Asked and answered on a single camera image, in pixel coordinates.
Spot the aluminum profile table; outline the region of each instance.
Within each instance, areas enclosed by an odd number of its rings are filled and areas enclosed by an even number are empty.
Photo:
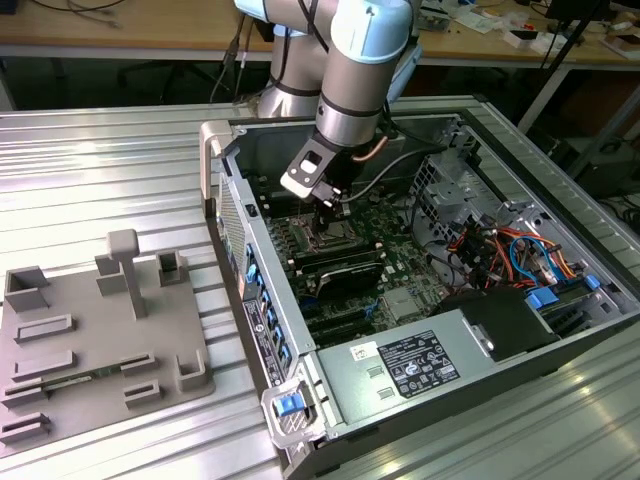
[[[541,152],[507,128],[493,107],[472,97],[425,101],[470,109],[640,275],[633,234],[611,228],[606,212],[559,169],[542,163]],[[418,107],[415,100],[395,105]],[[217,386],[208,397],[2,459],[0,478],[281,478],[198,190],[200,124],[248,115],[221,105],[0,116],[0,271],[30,264],[47,275],[92,268],[93,256],[104,253],[104,234],[123,227],[138,230],[143,253],[179,248],[189,264]],[[487,151],[480,154],[486,165],[496,161]],[[492,181],[517,195],[519,185],[498,171]],[[323,478],[638,478],[639,327],[557,373]]]

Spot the desk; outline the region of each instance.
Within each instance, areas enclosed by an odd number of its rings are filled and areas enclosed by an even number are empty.
[[[506,0],[494,9],[526,11],[531,23],[546,30],[548,20],[513,0]],[[121,29],[97,25],[23,0],[17,15],[0,17],[0,57],[221,60],[239,19],[232,0],[129,0],[114,10]],[[421,65],[540,66],[542,55],[516,50],[502,40],[499,32],[482,35],[457,23],[452,23],[450,30],[451,33],[421,33],[424,50]],[[630,62],[602,45],[599,41],[602,35],[586,33],[585,37],[585,43],[573,49],[532,104],[519,124],[522,130],[533,124],[569,71],[640,70],[640,62]],[[270,59],[271,44],[254,31],[248,60]],[[8,100],[2,103],[2,91],[0,73],[0,110],[3,106],[9,109]]]

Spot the circuit board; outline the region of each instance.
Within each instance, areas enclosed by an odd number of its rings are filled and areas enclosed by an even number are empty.
[[[364,199],[350,205],[350,215],[330,223],[321,233],[311,228],[313,213],[267,219],[280,261],[314,341],[327,347],[411,323],[428,316],[448,291],[427,262],[408,228],[405,199]],[[346,266],[354,248],[374,246],[375,265],[382,270],[375,284],[348,295],[321,298],[318,271],[292,267],[294,259],[331,255],[328,269]],[[344,251],[344,264],[340,258]]]

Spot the robotic arm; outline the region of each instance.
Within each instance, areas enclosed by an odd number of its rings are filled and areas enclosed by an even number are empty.
[[[312,137],[280,181],[332,208],[355,177],[352,157],[374,138],[392,81],[393,100],[421,54],[417,46],[405,52],[419,0],[304,1],[235,0],[248,15],[279,24],[274,88],[261,99],[259,115],[316,117]]]

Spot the power supply label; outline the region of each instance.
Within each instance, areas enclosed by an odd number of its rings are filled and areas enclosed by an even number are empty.
[[[280,385],[283,381],[282,373],[280,372],[276,356],[273,354],[273,345],[269,339],[269,330],[264,326],[257,302],[255,300],[244,302],[244,311],[247,314],[253,340],[258,349],[262,367],[267,374],[269,386]]]
[[[378,352],[404,398],[460,378],[432,330],[378,347]]]

